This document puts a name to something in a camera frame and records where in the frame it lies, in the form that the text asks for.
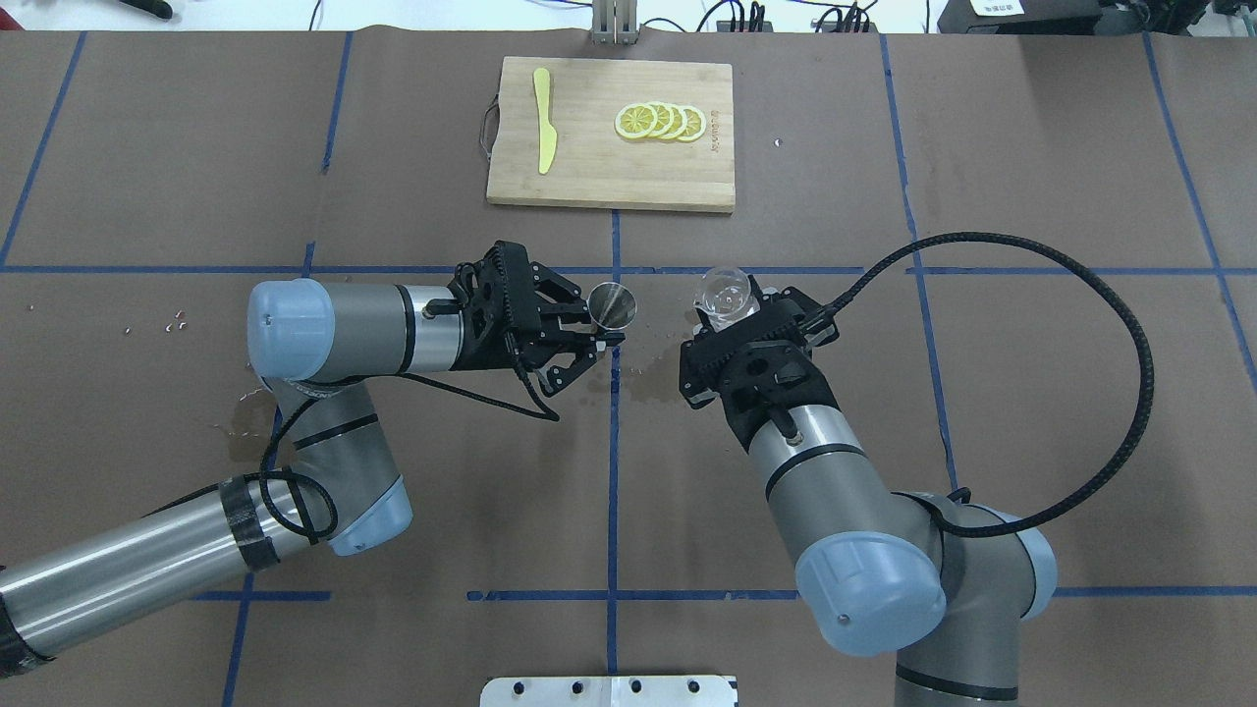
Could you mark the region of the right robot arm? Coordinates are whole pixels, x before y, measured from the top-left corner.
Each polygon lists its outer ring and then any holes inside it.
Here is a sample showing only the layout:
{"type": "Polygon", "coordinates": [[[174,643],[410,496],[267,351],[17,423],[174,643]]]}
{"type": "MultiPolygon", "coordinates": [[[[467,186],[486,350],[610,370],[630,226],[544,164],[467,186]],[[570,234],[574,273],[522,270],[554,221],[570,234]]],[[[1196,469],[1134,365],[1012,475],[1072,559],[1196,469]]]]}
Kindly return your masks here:
{"type": "Polygon", "coordinates": [[[965,493],[887,489],[811,353],[836,328],[794,288],[703,286],[680,348],[680,394],[722,404],[757,470],[822,638],[856,657],[895,655],[897,706],[1014,706],[1019,626],[1050,608],[1057,560],[1043,533],[962,537],[965,520],[1011,515],[965,493]]]}

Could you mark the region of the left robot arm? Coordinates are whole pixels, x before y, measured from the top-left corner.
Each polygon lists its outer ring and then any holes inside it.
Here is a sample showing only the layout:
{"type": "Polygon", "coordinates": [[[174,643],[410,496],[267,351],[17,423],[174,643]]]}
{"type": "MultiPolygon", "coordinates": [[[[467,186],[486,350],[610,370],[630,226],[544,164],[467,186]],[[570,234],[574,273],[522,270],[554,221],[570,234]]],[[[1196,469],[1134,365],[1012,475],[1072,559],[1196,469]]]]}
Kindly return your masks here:
{"type": "MultiPolygon", "coordinates": [[[[75,543],[256,469],[274,403],[246,367],[264,272],[3,276],[3,564],[75,543]]],[[[507,673],[628,665],[608,600],[623,481],[616,366],[561,424],[376,380],[414,525],[354,559],[305,547],[269,572],[3,681],[5,706],[464,704],[507,673]]]]}

